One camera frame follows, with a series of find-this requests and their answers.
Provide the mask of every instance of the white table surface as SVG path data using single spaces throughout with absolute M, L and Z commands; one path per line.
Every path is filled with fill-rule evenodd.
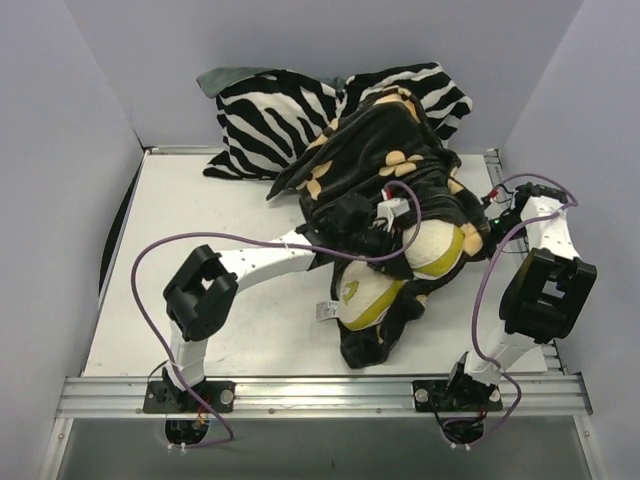
M 202 176 L 211 157 L 149 155 L 145 159 L 85 376 L 146 376 L 164 358 L 129 286 L 133 260 L 148 244 L 168 235 L 202 230 L 271 240 L 302 223 L 295 196 L 272 203 L 264 200 L 270 182 Z M 476 194 L 488 192 L 491 182 L 483 157 L 461 158 L 460 181 Z M 142 301 L 167 340 L 170 327 L 162 290 L 191 250 L 203 243 L 214 250 L 242 248 L 229 241 L 189 239 L 156 249 L 140 267 Z M 256 285 L 236 298 L 226 325 L 211 338 L 205 372 L 211 376 L 448 374 L 471 348 L 471 309 L 486 265 L 467 265 L 453 282 L 433 293 L 424 317 L 407 324 L 387 362 L 357 371 L 342 360 L 335 322 L 315 320 L 316 302 L 329 299 L 330 266 Z M 500 298 L 514 272 L 515 260 L 503 255 L 483 299 L 481 340 L 499 321 Z M 511 369 L 518 373 L 546 370 L 539 348 Z

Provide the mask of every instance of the white wall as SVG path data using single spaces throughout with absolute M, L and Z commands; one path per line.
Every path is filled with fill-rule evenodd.
M 572 236 L 599 278 L 561 356 L 582 370 L 612 479 L 640 472 L 640 3 L 586 0 L 504 149 L 582 205 Z
M 195 78 L 347 76 L 437 60 L 475 102 L 452 145 L 504 144 L 582 0 L 67 0 L 144 145 L 220 144 Z
M 142 157 L 62 0 L 0 2 L 0 478 L 37 475 Z

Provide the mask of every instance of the bolt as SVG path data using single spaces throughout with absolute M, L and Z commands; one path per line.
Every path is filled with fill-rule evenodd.
M 233 392 L 231 390 L 223 390 L 220 392 L 220 403 L 223 405 L 229 405 L 233 402 Z
M 424 403 L 429 400 L 429 392 L 427 392 L 424 388 L 419 388 L 416 390 L 416 393 L 413 394 L 416 399 L 416 402 Z

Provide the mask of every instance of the striped pillow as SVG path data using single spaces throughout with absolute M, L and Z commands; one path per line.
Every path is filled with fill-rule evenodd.
M 458 130 L 462 117 L 471 113 L 473 107 L 471 99 L 444 73 L 442 66 L 432 62 L 349 77 L 345 82 L 346 104 L 342 115 L 353 113 L 369 95 L 392 85 L 406 88 L 420 99 L 445 146 Z
M 353 113 L 369 95 L 393 85 L 420 99 L 445 146 L 473 106 L 435 62 L 354 75 L 341 90 L 299 73 L 269 70 L 216 96 L 225 151 L 203 173 L 233 180 L 275 179 L 331 120 Z
M 204 175 L 274 179 L 337 116 L 342 92 L 287 70 L 270 70 L 216 96 L 225 151 Z

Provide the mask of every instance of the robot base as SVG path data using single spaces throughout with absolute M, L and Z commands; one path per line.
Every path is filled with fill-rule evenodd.
M 495 395 L 495 401 L 489 399 L 482 405 L 475 403 L 460 405 L 456 402 L 455 395 L 447 391 L 448 384 L 448 380 L 415 380 L 412 385 L 416 412 L 433 413 L 435 409 L 438 413 L 478 413 L 480 410 L 499 412 L 503 408 L 499 395 Z
M 149 383 L 142 407 L 144 413 L 171 414 L 202 411 L 200 404 L 188 392 L 170 389 L 167 384 L 162 380 Z M 193 389 L 209 402 L 216 412 L 230 413 L 233 411 L 235 383 L 222 380 L 204 380 L 193 386 Z

